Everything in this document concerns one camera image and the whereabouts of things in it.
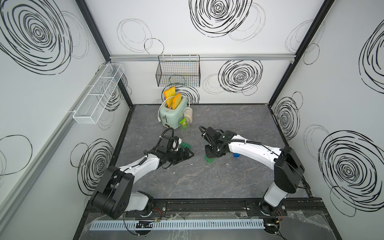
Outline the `dark green long lego brick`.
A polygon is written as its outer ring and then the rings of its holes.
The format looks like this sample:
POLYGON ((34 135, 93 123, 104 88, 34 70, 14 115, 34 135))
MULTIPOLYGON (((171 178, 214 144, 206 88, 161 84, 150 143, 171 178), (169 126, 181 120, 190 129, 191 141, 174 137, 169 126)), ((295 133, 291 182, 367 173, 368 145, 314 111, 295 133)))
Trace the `dark green long lego brick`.
POLYGON ((182 149, 191 149, 191 145, 189 145, 189 144, 187 144, 187 143, 185 143, 185 142, 182 142, 181 144, 180 144, 180 147, 182 148, 182 149))

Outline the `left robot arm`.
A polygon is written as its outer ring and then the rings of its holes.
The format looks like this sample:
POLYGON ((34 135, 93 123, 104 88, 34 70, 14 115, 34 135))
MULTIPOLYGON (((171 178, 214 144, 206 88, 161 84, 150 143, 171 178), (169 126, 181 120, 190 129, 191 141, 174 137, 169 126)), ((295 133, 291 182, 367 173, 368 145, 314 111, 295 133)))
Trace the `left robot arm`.
POLYGON ((142 191, 133 193, 134 183, 152 171, 167 169, 193 156, 190 147, 183 147, 182 140, 175 136, 175 130, 168 128, 162 132, 151 150, 144 151, 142 158, 122 167, 108 167, 89 204, 112 219, 118 219, 129 212, 150 216, 153 212, 153 197, 142 191))

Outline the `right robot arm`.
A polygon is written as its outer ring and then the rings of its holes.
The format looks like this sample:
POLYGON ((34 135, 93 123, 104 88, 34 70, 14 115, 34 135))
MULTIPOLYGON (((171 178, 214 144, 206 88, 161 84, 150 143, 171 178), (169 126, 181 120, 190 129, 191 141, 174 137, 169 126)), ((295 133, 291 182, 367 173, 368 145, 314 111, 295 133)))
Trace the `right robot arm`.
POLYGON ((233 153, 253 159, 274 171, 274 181, 259 203, 261 212, 271 216, 278 211, 283 199, 294 194, 304 176, 305 168, 296 152, 289 146, 270 147, 248 140, 232 131, 215 130, 199 126, 208 158, 220 158, 233 153))

